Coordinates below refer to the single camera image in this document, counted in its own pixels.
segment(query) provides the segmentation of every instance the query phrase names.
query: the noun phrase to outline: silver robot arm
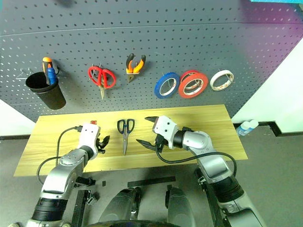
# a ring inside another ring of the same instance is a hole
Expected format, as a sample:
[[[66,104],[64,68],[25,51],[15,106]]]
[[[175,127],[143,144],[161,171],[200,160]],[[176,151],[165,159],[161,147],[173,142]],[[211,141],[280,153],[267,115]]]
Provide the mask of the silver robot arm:
[[[95,123],[91,121],[83,125],[78,148],[62,156],[59,165],[47,176],[27,227],[59,227],[63,224],[62,216],[76,180],[87,162],[98,154],[96,141],[100,127]]]
[[[177,124],[166,116],[147,117],[146,120],[154,122],[152,130],[157,134],[156,146],[138,140],[146,148],[161,152],[163,145],[168,145],[170,149],[178,147],[189,150],[195,156],[217,152],[212,145],[210,136],[203,131],[192,131],[188,128],[183,128],[180,131]],[[266,226],[222,156],[200,157],[197,162],[204,179],[213,189],[218,205],[225,215],[224,224],[226,226]]]

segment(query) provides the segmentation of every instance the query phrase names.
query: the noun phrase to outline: black cup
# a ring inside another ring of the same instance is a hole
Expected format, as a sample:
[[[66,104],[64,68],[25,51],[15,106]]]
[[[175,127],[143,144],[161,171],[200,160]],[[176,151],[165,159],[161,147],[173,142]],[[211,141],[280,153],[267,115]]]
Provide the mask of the black cup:
[[[48,108],[58,110],[65,106],[66,100],[59,87],[58,79],[54,84],[48,85],[44,72],[37,72],[30,75],[26,79],[25,84],[40,97]]]

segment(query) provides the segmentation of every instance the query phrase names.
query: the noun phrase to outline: wooden table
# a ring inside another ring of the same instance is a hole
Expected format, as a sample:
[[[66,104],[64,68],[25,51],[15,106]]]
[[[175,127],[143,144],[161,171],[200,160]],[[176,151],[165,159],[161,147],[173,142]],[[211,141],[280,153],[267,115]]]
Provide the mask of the wooden table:
[[[156,134],[152,132],[153,123],[145,120],[147,116],[166,115],[180,129],[183,126],[196,131],[205,131],[212,139],[217,151],[232,155],[235,159],[247,159],[244,148],[236,134],[231,119],[224,105],[190,106],[165,109],[132,110],[101,113],[76,113],[40,116],[20,158],[14,176],[31,176],[36,174],[42,161],[56,155],[56,144],[61,132],[67,128],[82,125],[84,122],[97,120],[101,127],[101,140],[110,135],[106,153],[89,161],[85,172],[129,169],[168,165],[160,161],[154,151],[146,149],[136,139],[154,142]],[[117,130],[117,121],[134,118],[135,128],[128,137],[126,156],[123,155],[123,139]],[[76,130],[65,133],[60,143],[60,156],[75,149],[79,133]],[[165,148],[162,155],[175,160],[192,156],[189,151]],[[49,161],[41,169],[41,174],[48,174],[55,161]]]

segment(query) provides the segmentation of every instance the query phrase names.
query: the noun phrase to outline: black-handled scissors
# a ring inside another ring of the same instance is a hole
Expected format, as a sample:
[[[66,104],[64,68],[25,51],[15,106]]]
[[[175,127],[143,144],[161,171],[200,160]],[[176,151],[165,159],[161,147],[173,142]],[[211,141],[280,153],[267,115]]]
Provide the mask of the black-handled scissors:
[[[126,154],[127,150],[127,138],[128,135],[134,130],[134,119],[127,119],[126,121],[124,119],[119,120],[117,122],[117,128],[119,133],[123,135],[123,154]]]

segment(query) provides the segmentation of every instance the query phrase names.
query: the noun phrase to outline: pliers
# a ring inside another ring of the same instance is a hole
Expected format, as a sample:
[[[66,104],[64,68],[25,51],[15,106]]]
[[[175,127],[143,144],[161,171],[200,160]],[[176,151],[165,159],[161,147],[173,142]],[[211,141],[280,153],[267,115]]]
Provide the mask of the pliers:
[[[131,53],[126,60],[126,73],[129,74],[128,83],[134,78],[133,74],[140,73],[140,70],[142,69],[142,67],[145,64],[146,56],[145,55],[141,56],[141,60],[135,68],[132,68],[133,59],[134,59],[134,54]]]

